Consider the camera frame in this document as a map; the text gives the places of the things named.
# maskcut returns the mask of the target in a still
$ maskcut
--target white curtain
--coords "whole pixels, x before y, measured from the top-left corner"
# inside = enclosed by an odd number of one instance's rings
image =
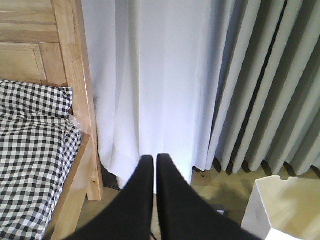
[[[305,168],[319,164],[319,137],[308,133],[318,128],[319,109],[308,93],[316,92],[309,75],[308,87],[300,85],[310,97],[293,100],[307,107],[293,111],[286,134],[277,131],[319,38],[319,2],[82,0],[82,6],[99,156],[109,172],[126,182],[141,155],[158,153],[169,153],[188,182],[192,166],[208,170],[214,157],[224,170],[231,160],[234,172],[248,156],[253,170],[272,154],[275,172],[288,154],[313,158]],[[299,14],[308,17],[296,24]],[[275,136],[283,136],[278,145]]]
[[[141,155],[169,153],[190,182],[199,142],[208,151],[235,1],[83,0],[82,5],[102,164],[126,181]],[[204,103],[208,94],[214,96]]]

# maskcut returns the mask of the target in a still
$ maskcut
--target wooden bed frame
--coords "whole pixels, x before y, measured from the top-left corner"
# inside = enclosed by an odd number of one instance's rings
[[[81,0],[0,0],[0,79],[73,88],[83,141],[45,237],[63,239],[86,195],[99,201],[103,191]]]

